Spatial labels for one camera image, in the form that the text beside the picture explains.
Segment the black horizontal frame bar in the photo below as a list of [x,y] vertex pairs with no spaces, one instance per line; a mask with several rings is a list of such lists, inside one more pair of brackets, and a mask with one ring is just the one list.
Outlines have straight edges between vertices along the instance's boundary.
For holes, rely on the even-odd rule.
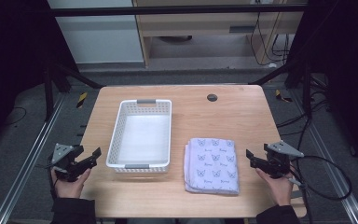
[[278,5],[215,5],[215,6],[158,6],[158,7],[96,7],[57,8],[47,11],[54,17],[76,16],[127,16],[127,15],[170,15],[204,13],[251,13],[251,12],[298,12],[305,11],[307,4]]

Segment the black yellow striped floor marker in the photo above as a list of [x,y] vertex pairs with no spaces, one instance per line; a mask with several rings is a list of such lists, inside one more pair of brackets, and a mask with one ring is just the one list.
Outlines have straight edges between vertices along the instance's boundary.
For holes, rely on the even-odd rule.
[[88,96],[88,93],[87,92],[82,92],[80,95],[79,95],[79,99],[76,103],[76,108],[81,108],[82,105],[84,104],[86,98]]
[[283,97],[283,96],[282,96],[282,93],[281,93],[279,90],[276,90],[276,91],[275,91],[275,98],[278,99],[278,100],[287,102],[287,103],[293,102],[292,98],[290,98],[290,97]]

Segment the dark curtain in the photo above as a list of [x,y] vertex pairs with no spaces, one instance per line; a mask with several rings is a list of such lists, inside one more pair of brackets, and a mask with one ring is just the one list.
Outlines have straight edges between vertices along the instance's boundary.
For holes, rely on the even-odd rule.
[[47,46],[56,62],[77,69],[56,20],[31,13],[48,8],[48,0],[0,0],[0,129],[17,95],[43,82],[34,39]]
[[358,151],[358,0],[307,0],[289,53],[328,77],[331,101]]

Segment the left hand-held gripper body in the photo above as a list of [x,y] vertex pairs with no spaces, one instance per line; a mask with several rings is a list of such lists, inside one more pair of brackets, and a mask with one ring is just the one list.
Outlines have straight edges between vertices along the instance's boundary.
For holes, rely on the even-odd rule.
[[76,158],[84,152],[80,145],[67,146],[57,144],[53,150],[51,165],[56,176],[60,180],[75,182],[80,176],[78,172],[79,164]]

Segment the white cabinet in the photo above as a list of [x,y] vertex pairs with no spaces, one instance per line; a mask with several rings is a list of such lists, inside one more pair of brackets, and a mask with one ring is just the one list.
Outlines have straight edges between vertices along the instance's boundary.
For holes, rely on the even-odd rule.
[[[48,0],[52,9],[132,7],[131,0]],[[136,19],[126,16],[57,17],[77,64],[142,63]]]

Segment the folded lilac butterfly print cloth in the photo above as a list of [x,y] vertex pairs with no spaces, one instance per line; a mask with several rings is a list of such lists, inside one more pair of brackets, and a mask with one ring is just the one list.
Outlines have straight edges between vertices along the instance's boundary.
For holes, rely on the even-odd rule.
[[235,142],[218,138],[191,138],[185,147],[186,191],[238,195],[239,173]]

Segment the light wooden desk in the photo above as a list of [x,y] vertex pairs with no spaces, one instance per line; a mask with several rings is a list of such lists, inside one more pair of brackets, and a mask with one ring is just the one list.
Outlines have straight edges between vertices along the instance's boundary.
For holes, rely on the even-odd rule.
[[[308,0],[131,0],[136,7],[301,4]],[[293,35],[302,12],[139,15],[141,37],[246,35],[259,63],[272,60],[277,35]]]

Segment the aluminium floor rail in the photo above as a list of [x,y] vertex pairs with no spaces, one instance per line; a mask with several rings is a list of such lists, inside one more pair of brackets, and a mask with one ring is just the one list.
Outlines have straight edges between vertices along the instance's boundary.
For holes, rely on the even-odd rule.
[[29,176],[36,165],[36,161],[38,160],[56,119],[62,110],[65,98],[66,95],[64,93],[58,94],[57,101],[53,105],[52,114],[44,121],[43,126],[41,127],[38,136],[35,138],[33,145],[30,147],[26,158],[23,160],[21,168],[17,172],[16,178],[13,180],[5,199],[0,204],[0,224],[7,224],[7,221],[21,196]]
[[334,163],[334,159],[328,152],[327,146],[316,128],[316,125],[312,124],[311,120],[309,120],[307,125],[304,127],[297,146],[301,146],[302,136],[305,134],[305,132],[309,133],[310,140],[314,145],[316,154],[324,159],[324,169],[334,187],[337,196],[340,197],[339,201],[342,203],[351,221],[351,224],[358,224],[358,202],[351,192],[346,175],[343,171],[338,170],[337,165]]

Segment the white perforated plastic basket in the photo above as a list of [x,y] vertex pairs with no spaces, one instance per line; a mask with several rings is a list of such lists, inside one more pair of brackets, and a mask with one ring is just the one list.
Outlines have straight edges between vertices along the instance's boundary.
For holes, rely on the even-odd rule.
[[117,173],[167,173],[171,133],[171,100],[122,101],[105,164]]

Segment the person's left hand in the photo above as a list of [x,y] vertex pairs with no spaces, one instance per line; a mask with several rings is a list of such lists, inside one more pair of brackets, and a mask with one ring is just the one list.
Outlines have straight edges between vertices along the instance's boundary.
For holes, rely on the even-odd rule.
[[67,182],[60,180],[55,171],[51,170],[50,175],[53,181],[53,188],[58,198],[79,199],[84,184],[89,178],[91,169],[87,169],[75,182]]

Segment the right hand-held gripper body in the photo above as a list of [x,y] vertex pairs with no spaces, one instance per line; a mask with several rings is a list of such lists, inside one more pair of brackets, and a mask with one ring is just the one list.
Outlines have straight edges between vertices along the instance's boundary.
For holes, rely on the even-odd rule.
[[269,174],[271,178],[280,178],[290,172],[291,157],[304,157],[302,152],[288,145],[283,140],[276,143],[265,144],[264,150],[267,152],[268,163],[266,173]]

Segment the black metal stand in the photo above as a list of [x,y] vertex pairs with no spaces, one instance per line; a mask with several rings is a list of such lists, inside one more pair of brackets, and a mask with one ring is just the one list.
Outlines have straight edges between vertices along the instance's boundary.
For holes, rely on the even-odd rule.
[[79,72],[70,69],[62,64],[47,63],[44,66],[43,72],[46,99],[45,121],[48,121],[52,117],[54,111],[52,85],[55,84],[59,92],[68,92],[69,90],[71,90],[71,84],[67,80],[67,76],[73,77],[93,89],[100,89],[103,87],[102,84],[83,77]]
[[310,105],[310,80],[311,71],[310,63],[307,60],[292,60],[280,68],[275,69],[260,79],[250,82],[250,85],[264,85],[268,81],[277,77],[280,74],[287,73],[284,85],[286,88],[292,89],[302,82],[302,108],[308,118],[312,117]]

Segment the person's right hand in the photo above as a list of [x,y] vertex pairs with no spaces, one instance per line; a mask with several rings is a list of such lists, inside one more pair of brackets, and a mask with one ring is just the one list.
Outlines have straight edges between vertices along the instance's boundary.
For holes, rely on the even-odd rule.
[[255,171],[267,183],[273,202],[279,206],[291,204],[293,190],[293,183],[290,181],[291,175],[274,179],[259,168],[256,168]]

